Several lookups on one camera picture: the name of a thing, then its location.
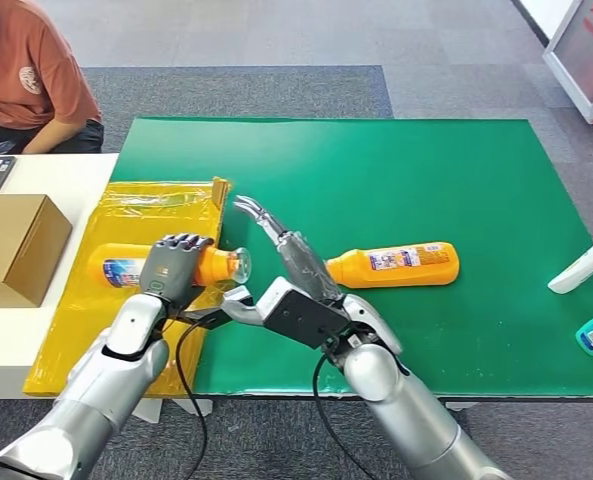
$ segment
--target orange t-shirt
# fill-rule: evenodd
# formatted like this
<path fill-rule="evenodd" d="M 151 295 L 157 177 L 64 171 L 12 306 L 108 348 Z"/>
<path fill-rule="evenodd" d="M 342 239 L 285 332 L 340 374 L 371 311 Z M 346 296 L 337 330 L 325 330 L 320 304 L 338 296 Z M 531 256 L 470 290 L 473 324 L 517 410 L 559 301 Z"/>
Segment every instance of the orange t-shirt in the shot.
<path fill-rule="evenodd" d="M 101 121 L 71 49 L 26 0 L 0 0 L 0 126 L 30 129 L 56 118 Z"/>

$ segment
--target green table surface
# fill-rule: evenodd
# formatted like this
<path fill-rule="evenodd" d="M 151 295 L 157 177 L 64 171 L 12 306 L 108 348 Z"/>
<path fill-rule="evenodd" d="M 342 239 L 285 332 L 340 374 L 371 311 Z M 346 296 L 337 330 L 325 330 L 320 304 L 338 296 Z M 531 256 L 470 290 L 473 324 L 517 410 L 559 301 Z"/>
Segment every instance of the green table surface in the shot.
<path fill-rule="evenodd" d="M 142 118 L 111 181 L 214 175 L 302 231 L 323 258 L 454 244 L 461 266 L 451 285 L 358 292 L 436 394 L 593 397 L 593 357 L 574 337 L 593 317 L 593 277 L 567 295 L 547 288 L 592 241 L 527 121 Z M 255 298 L 284 274 L 267 237 L 231 207 L 221 246 L 250 250 Z M 319 355 L 228 324 L 207 335 L 195 389 L 309 394 Z M 320 385 L 349 392 L 331 367 Z"/>

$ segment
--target transparent bottle cap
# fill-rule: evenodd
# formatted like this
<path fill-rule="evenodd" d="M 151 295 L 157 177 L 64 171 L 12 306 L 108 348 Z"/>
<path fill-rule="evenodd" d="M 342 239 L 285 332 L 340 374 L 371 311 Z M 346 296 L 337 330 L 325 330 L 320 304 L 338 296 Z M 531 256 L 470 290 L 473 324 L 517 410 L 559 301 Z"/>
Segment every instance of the transparent bottle cap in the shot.
<path fill-rule="evenodd" d="M 245 283 L 251 275 L 251 256 L 249 251 L 240 247 L 231 252 L 232 258 L 236 262 L 236 267 L 232 272 L 232 280 L 236 283 Z"/>

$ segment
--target black cable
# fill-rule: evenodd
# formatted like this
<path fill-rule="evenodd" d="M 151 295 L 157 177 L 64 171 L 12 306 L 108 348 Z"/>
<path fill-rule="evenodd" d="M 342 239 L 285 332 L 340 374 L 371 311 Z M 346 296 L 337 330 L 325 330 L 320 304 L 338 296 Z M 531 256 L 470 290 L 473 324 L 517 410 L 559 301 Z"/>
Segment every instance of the black cable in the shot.
<path fill-rule="evenodd" d="M 202 445 L 200 448 L 200 453 L 199 453 L 198 458 L 196 460 L 196 462 L 194 462 L 191 470 L 190 470 L 190 473 L 185 477 L 187 480 L 191 478 L 194 472 L 198 470 L 198 467 L 200 466 L 200 462 L 202 462 L 202 458 L 205 456 L 205 450 L 207 450 L 207 424 L 205 423 L 205 417 L 202 415 L 200 407 L 198 406 L 198 402 L 196 402 L 194 394 L 192 393 L 192 389 L 190 388 L 189 384 L 187 384 L 187 380 L 185 378 L 185 374 L 183 372 L 183 367 L 181 365 L 181 347 L 183 345 L 183 342 L 184 342 L 186 338 L 192 333 L 193 329 L 199 326 L 200 324 L 195 323 L 190 327 L 188 327 L 187 330 L 183 332 L 182 335 L 181 335 L 181 338 L 178 339 L 178 343 L 176 345 L 176 369 L 178 371 L 178 375 L 181 377 L 181 383 L 183 384 L 183 387 L 185 389 L 187 397 L 189 397 L 192 404 L 193 404 L 196 414 L 198 414 L 198 418 L 200 420 L 200 426 L 202 428 Z"/>
<path fill-rule="evenodd" d="M 327 418 L 327 415 L 325 414 L 325 411 L 322 409 L 322 403 L 320 401 L 320 397 L 318 394 L 318 378 L 320 376 L 320 369 L 322 368 L 322 365 L 325 364 L 325 361 L 327 359 L 325 355 L 320 357 L 320 360 L 318 361 L 316 368 L 314 369 L 313 377 L 312 378 L 312 390 L 314 392 L 314 401 L 316 404 L 316 409 L 318 410 L 319 415 L 320 415 L 320 419 L 322 420 L 322 424 L 325 425 L 325 428 L 327 429 L 327 432 L 329 433 L 329 436 L 334 439 L 337 445 L 341 447 L 345 455 L 347 456 L 350 460 L 354 463 L 356 467 L 361 469 L 362 473 L 367 475 L 368 478 L 371 480 L 378 480 L 376 477 L 370 473 L 365 467 L 364 467 L 362 463 L 358 461 L 357 458 L 352 455 L 351 452 L 347 450 L 347 447 L 343 444 L 336 432 L 334 431 L 334 428 L 331 427 L 331 424 L 329 423 L 329 420 Z"/>

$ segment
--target robotic arm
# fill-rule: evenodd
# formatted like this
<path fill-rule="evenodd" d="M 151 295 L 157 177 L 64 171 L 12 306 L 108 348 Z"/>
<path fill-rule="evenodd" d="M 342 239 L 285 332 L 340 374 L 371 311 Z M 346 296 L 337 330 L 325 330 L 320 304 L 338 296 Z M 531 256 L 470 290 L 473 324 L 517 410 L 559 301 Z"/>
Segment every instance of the robotic arm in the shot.
<path fill-rule="evenodd" d="M 162 332 L 167 319 L 192 322 L 182 312 L 202 291 L 192 285 L 192 274 L 211 242 L 184 234 L 156 243 L 141 275 L 141 293 L 126 300 L 81 357 L 44 419 L 0 451 L 0 480 L 88 478 L 165 368 L 169 348 Z M 217 311 L 207 313 L 202 322 L 222 320 Z"/>
<path fill-rule="evenodd" d="M 255 306 L 226 293 L 231 318 L 263 326 L 311 348 L 331 364 L 365 400 L 417 480 L 511 480 L 478 448 L 422 381 L 397 358 L 396 335 L 369 303 L 342 295 L 298 232 L 290 232 L 253 199 L 234 205 L 251 216 L 273 242 L 288 273 Z"/>

